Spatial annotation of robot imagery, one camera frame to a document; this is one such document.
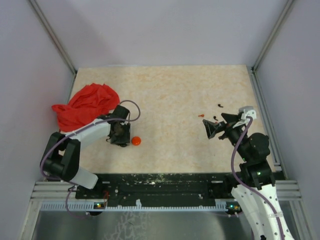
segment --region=small red object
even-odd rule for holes
[[[138,136],[134,136],[132,139],[131,139],[131,143],[135,146],[138,146],[140,145],[141,143],[141,138],[138,137]]]
[[[106,206],[107,201],[109,200],[109,192],[108,191],[103,191],[103,192],[105,193],[103,197],[103,201],[104,201],[104,205]]]
[[[108,114],[119,102],[118,94],[111,87],[92,83],[78,91],[67,105],[56,104],[52,110],[57,114],[59,128],[71,132]]]

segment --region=white wall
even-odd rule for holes
[[[16,240],[72,74],[27,1],[0,7],[0,239]]]
[[[37,0],[72,61],[252,66],[286,0]]]
[[[289,175],[320,238],[320,1],[297,0],[258,70]]]

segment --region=metal frame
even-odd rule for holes
[[[296,0],[287,0],[286,4],[285,4],[285,6],[284,6],[284,8],[282,10],[282,13],[280,14],[278,20],[276,21],[276,23],[275,23],[275,25],[274,25],[274,27],[273,27],[273,29],[272,29],[267,41],[265,42],[265,44],[264,44],[264,46],[263,46],[258,58],[256,59],[254,65],[252,67],[252,70],[253,70],[254,73],[258,70],[262,60],[265,58],[265,56],[266,56],[268,50],[270,49],[272,43],[276,39],[281,27],[283,26],[283,24],[285,23],[287,17],[289,16],[291,10],[293,9],[293,6],[294,6],[295,2],[296,2]]]
[[[72,72],[73,76],[75,77],[77,74],[77,69],[73,64],[70,56],[68,55],[67,51],[65,51],[63,45],[59,41],[56,33],[54,32],[53,28],[51,27],[50,23],[48,22],[46,16],[44,15],[43,11],[41,10],[39,4],[36,0],[27,0],[30,7],[32,8],[34,14],[38,18],[39,22],[43,26],[44,31],[48,34],[52,44],[55,46],[55,49],[61,56],[64,63],[68,66],[70,71]]]
[[[52,29],[51,25],[49,24],[47,18],[45,17],[43,11],[41,10],[40,6],[38,5],[36,0],[27,0],[32,8],[33,12],[39,19],[40,23],[43,26],[43,29],[48,34],[49,38],[51,39],[53,45],[57,49],[58,53],[62,57],[65,64],[68,66],[72,74],[74,75],[74,80],[72,85],[74,84],[75,77],[77,74],[77,70],[68,55],[68,53],[63,48],[63,45],[59,41],[57,35],[55,34],[54,30]],[[264,124],[265,131],[270,137],[270,148],[274,159],[274,166],[277,172],[283,171],[284,175],[287,176],[286,167],[283,162],[283,157],[281,155],[281,151],[279,149],[278,140],[276,138],[275,130],[272,125],[272,121],[269,115],[269,111],[267,108],[267,104],[265,98],[263,96],[262,88],[259,83],[259,79],[257,77],[257,70],[259,69],[264,57],[266,56],[268,50],[272,46],[275,38],[277,37],[282,25],[284,24],[285,20],[287,19],[288,15],[290,14],[295,0],[288,0],[286,5],[277,20],[271,34],[269,35],[267,41],[265,42],[257,60],[253,67],[248,67],[248,73],[250,76],[250,81],[252,84],[253,92],[256,97],[256,101],[262,116],[262,121]],[[295,180],[281,180],[276,181],[277,184],[277,194],[280,201],[289,201],[291,205],[291,210],[293,213],[293,218],[299,233],[299,236],[302,240],[315,240],[316,234],[311,229],[311,221],[306,215],[305,206],[302,201],[302,196],[299,190],[299,186],[297,181]],[[68,194],[68,188],[71,185],[65,182],[36,182],[31,199],[29,202],[29,206],[27,209],[25,221],[23,224],[23,228],[21,229],[21,233],[19,236],[19,240],[31,240],[33,236],[33,232],[35,229],[35,225],[39,216],[39,212],[41,210],[46,211],[65,211],[65,199]],[[90,200],[78,200],[75,199],[76,194],[71,193],[69,197],[69,204],[68,206],[71,207],[71,211],[79,210],[78,206],[81,205],[81,209],[85,211],[84,207],[88,207],[89,209],[92,208],[92,203],[94,202],[102,202],[103,199],[90,199]],[[224,204],[226,201],[234,201],[234,199],[216,199],[216,202],[219,204]],[[106,208],[106,211],[132,211],[133,208],[122,208],[116,207],[111,209],[110,207]],[[137,211],[141,211],[141,206],[137,206]],[[159,211],[161,209],[147,209],[148,211]],[[193,209],[186,209],[186,208],[172,208],[171,211],[192,211]],[[203,208],[202,210],[205,211],[215,211],[216,209],[207,209]]]

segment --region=orange ball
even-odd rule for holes
[[[134,136],[132,139],[131,139],[131,143],[135,146],[138,146],[140,145],[141,143],[141,138],[138,137],[138,136]]]

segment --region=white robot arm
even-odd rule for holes
[[[223,132],[219,139],[228,138],[234,146],[231,160],[232,174],[227,175],[227,179],[232,183],[231,194],[248,219],[254,239],[292,240],[293,237],[279,205],[276,181],[266,159],[270,154],[269,138],[262,133],[247,136],[249,126],[257,118],[256,111],[252,106],[245,106],[240,108],[236,115],[228,113],[221,115],[226,122],[213,123],[203,120],[203,123],[209,139]],[[241,172],[238,174],[234,171],[236,152],[245,161],[240,164]]]
[[[261,190],[253,188],[265,196],[277,211],[275,215],[270,206],[257,194],[239,184],[232,188],[231,194],[238,201],[242,211],[248,220],[255,240],[261,240],[264,236],[267,240],[281,240],[279,226],[276,217],[280,218],[285,240],[293,240],[286,220],[279,205],[276,186],[272,184],[262,186]]]
[[[65,135],[68,136],[68,135],[71,135],[72,133],[80,132],[75,134],[74,136],[71,136],[70,139],[78,140],[81,143],[80,150],[83,150],[84,148],[86,148],[96,140],[103,137],[107,137],[110,134],[111,124],[108,122],[100,123],[101,121],[102,119],[96,118],[86,126],[83,126],[74,132],[66,132]],[[75,176],[70,180],[70,182],[83,186],[87,189],[93,189],[97,181],[98,181],[98,176],[96,174],[93,174],[92,172],[87,171],[80,166]]]

